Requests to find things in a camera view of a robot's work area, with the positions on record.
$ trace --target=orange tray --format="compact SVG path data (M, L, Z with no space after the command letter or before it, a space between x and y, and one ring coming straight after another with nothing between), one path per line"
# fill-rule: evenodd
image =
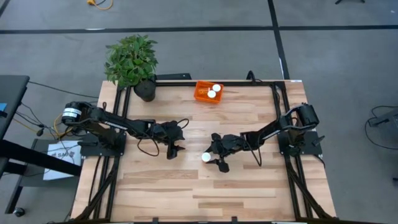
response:
M216 97L209 98L207 96L208 89L211 89L215 84L218 83L198 81L193 97L195 97L195 99L198 101L203 101L207 103L219 103L221 101L221 96L223 95L224 85L218 84L221 86L221 90L216 93Z

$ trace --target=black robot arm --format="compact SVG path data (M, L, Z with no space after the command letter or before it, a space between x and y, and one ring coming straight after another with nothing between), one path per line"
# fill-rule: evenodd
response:
M62 123L94 134L110 149L118 146L121 132L117 133L114 129L105 128L101 124L126 131L137 139L154 139L168 145L168 159L173 159L177 156L177 151L184 149L174 145L175 141L184 140L182 129L176 121L157 124L153 119L130 120L105 111L105 107L106 104L103 105L103 108L99 108L87 102L68 103L62 114Z
M291 115L296 113L297 122L293 124ZM315 128L319 124L319 119L312 105L303 103L289 110L285 115L278 117L258 131L240 133L240 136L227 134L221 137L219 134L211 135L211 146L205 152L212 152L219 155L219 159L213 159L207 163L217 164L221 172L229 172L228 164L224 161L225 157L239 151L254 151L259 149L266 139L282 132L289 134L289 144L296 146L303 142L303 135L306 131Z

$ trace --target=black flower pot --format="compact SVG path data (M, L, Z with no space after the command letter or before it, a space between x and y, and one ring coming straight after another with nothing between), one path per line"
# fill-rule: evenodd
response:
M134 87L134 92L145 102L155 99L156 83L153 80L143 80Z

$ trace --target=black floor stripe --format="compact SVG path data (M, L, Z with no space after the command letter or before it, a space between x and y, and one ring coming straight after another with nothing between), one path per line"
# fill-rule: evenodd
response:
M379 30L398 29L398 25L375 26L281 26L279 30Z
M274 28L276 47L278 50L280 66L282 67L283 78L288 80L288 79L290 79L290 75L289 75L289 71L287 69L285 51L284 51L284 46L282 44L282 38L280 37L278 20L276 18L274 2L272 0L268 0L268 6L269 6L269 12L271 14L272 26Z
M0 7L0 17L1 15L4 13L4 10L6 10L8 3L10 3L11 0L5 0L2 4L2 6Z
M0 34L104 34L128 32L257 31L272 29L273 27L271 26L153 27L114 29L0 30Z

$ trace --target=wooden table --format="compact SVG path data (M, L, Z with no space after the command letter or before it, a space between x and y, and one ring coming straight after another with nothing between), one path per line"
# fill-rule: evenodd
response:
M290 107L307 102L302 82L285 84ZM219 105L195 101L193 91L194 87L189 86L158 87L156 98L150 103L132 92L129 119L156 119L158 123L190 120L183 130L186 140L178 142L186 150L169 161L167 146L159 145L160 155L151 157L138 150L138 140L128 137L119 166L111 221L151 221L153 217L160 221L230 221L232 216L241 221L294 220L285 162L276 137L261 147L262 167L258 167L250 152L227 157L231 171L226 174L218 171L216 165L201 161L212 133L239 135L257 131L275 120L271 89L228 86ZM105 101L107 109L112 110L115 94L116 87L103 82L98 105ZM280 103L283 112L283 101ZM143 141L140 147L156 152L150 140ZM72 217L79 215L88 203L97 159L90 157L84 161ZM322 163L314 156L302 156L302 160L309 191L326 212L335 215ZM94 192L99 179L98 174ZM298 189L297 192L304 217L302 196ZM104 217L108 193L104 198L100 217Z

